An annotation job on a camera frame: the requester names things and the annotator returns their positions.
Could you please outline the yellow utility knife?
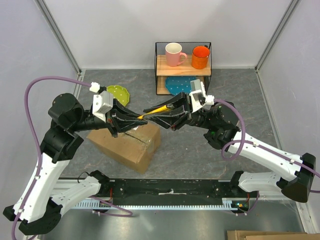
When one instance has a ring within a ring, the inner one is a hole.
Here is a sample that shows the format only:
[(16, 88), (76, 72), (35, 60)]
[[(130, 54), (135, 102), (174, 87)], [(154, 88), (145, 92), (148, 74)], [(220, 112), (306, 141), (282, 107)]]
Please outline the yellow utility knife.
[(166, 104), (163, 105), (161, 107), (158, 107), (154, 110), (151, 110), (150, 112), (144, 113), (140, 116), (137, 117), (137, 119), (142, 120), (144, 117), (148, 116), (148, 115), (154, 115), (154, 114), (158, 114), (158, 113), (164, 113), (164, 112), (168, 112), (173, 108), (173, 106), (171, 104)]

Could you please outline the brown cardboard express box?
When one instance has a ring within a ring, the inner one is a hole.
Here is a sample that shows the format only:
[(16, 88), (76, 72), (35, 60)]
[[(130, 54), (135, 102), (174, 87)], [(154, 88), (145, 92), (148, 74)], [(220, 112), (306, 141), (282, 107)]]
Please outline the brown cardboard express box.
[(148, 123), (113, 137), (109, 130), (92, 130), (87, 138), (106, 156), (144, 174), (161, 144), (161, 130)]

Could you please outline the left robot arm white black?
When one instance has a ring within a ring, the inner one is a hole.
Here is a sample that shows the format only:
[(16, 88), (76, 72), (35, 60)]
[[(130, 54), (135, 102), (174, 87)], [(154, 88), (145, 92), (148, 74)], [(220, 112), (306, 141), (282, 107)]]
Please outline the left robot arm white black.
[(13, 222), (13, 228), (24, 235), (47, 234), (82, 200), (95, 195), (104, 197), (109, 193), (109, 178), (95, 170), (70, 189), (52, 195), (61, 173), (84, 141), (79, 132), (107, 129), (115, 137), (147, 124), (106, 91), (94, 95), (93, 100), (97, 112), (85, 110), (70, 93), (60, 94), (53, 100), (48, 110), (50, 128), (37, 143), (38, 159), (33, 176), (19, 201), (3, 211), (3, 215)]

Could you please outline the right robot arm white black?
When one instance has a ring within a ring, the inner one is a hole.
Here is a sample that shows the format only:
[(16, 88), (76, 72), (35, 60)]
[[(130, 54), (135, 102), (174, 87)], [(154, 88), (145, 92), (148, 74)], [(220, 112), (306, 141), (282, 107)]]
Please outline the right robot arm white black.
[(232, 102), (196, 90), (181, 92), (143, 112), (142, 119), (165, 129), (176, 131), (185, 125), (206, 129), (203, 136), (211, 147), (221, 151), (223, 159), (230, 153), (231, 160), (242, 156), (268, 168), (268, 172), (260, 173), (236, 171), (229, 184), (233, 196), (255, 191), (280, 192), (296, 202), (308, 201), (316, 174), (316, 157), (310, 153), (289, 153), (249, 135)]

